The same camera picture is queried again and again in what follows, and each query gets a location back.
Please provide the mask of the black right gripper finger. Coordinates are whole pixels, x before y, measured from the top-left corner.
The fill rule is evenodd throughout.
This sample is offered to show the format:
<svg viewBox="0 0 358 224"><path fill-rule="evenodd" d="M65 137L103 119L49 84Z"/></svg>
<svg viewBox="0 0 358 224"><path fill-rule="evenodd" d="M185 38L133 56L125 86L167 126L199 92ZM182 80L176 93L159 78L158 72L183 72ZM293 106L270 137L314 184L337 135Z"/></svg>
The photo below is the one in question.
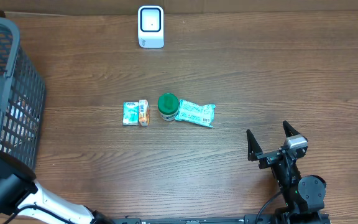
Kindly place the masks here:
<svg viewBox="0 0 358 224"><path fill-rule="evenodd" d="M263 150L261 149L259 143L254 137L251 130L246 131L247 134L247 143L248 143L248 155L247 158L249 161L257 161L259 160L259 156L263 154Z"/></svg>
<svg viewBox="0 0 358 224"><path fill-rule="evenodd" d="M300 135L300 133L295 128L293 128L287 120L283 121L283 129L287 138Z"/></svg>

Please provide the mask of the mint green wipes packet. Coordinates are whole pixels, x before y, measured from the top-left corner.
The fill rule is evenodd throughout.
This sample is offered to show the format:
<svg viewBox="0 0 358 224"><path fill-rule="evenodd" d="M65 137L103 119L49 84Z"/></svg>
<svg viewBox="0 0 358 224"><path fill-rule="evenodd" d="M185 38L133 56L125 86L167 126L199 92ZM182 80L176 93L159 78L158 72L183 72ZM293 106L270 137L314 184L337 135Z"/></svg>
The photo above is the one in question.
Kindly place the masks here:
<svg viewBox="0 0 358 224"><path fill-rule="evenodd" d="M180 99L178 114L175 116L175 119L212 128L215 107L216 105L200 106L196 103Z"/></svg>

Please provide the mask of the green lidded jar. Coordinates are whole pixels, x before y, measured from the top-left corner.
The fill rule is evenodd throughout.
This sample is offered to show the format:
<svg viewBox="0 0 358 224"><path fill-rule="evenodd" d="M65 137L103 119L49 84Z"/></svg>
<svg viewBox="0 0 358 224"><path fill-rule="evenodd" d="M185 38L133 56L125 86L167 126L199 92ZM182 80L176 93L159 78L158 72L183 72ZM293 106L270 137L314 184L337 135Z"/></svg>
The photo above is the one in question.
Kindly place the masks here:
<svg viewBox="0 0 358 224"><path fill-rule="evenodd" d="M179 100L172 93L164 93L158 99L157 108L162 119L173 121L178 113Z"/></svg>

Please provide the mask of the small orange box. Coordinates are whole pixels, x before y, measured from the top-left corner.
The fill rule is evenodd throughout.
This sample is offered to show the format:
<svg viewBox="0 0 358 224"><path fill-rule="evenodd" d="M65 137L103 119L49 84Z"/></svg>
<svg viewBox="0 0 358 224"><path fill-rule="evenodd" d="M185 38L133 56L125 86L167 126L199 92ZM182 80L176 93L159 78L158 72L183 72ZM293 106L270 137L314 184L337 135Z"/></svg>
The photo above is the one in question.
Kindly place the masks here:
<svg viewBox="0 0 358 224"><path fill-rule="evenodd" d="M148 126L150 123L150 108L147 100L139 100L139 124Z"/></svg>

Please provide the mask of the small teal tissue pack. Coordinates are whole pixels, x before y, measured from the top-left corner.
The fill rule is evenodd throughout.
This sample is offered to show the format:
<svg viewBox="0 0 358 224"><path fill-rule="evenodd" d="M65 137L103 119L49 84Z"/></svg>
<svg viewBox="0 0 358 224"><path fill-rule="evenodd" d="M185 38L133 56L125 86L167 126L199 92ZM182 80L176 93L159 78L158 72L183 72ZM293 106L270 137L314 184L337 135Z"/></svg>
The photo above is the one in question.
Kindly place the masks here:
<svg viewBox="0 0 358 224"><path fill-rule="evenodd" d="M125 126L137 126L139 124L139 103L124 102L123 103L123 119Z"/></svg>

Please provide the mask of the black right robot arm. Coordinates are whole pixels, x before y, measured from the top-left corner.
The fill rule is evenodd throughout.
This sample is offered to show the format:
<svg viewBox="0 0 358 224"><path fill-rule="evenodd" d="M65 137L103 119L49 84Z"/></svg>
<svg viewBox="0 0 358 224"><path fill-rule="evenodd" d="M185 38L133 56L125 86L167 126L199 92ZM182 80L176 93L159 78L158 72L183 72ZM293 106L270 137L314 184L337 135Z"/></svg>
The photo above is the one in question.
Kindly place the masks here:
<svg viewBox="0 0 358 224"><path fill-rule="evenodd" d="M245 217L249 223L330 223L328 215L322 215L326 195L326 181L318 175L302 177L296 161L306 155L308 139L283 122L286 139L276 151L264 153L251 130L246 131L249 161L257 161L260 169L270 168L278 182L279 191L259 210L258 214ZM272 215L263 216L266 207L282 196L285 206Z"/></svg>

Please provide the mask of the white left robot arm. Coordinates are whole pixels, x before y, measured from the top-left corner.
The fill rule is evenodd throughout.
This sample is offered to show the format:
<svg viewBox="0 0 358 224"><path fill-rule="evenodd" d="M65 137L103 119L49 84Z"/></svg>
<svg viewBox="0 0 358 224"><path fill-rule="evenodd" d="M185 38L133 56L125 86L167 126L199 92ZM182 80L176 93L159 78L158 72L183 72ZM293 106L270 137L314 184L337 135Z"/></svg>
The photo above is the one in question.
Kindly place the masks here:
<svg viewBox="0 0 358 224"><path fill-rule="evenodd" d="M70 203L44 189L24 163L0 150L0 214L27 216L45 223L102 224L113 221L98 211Z"/></svg>

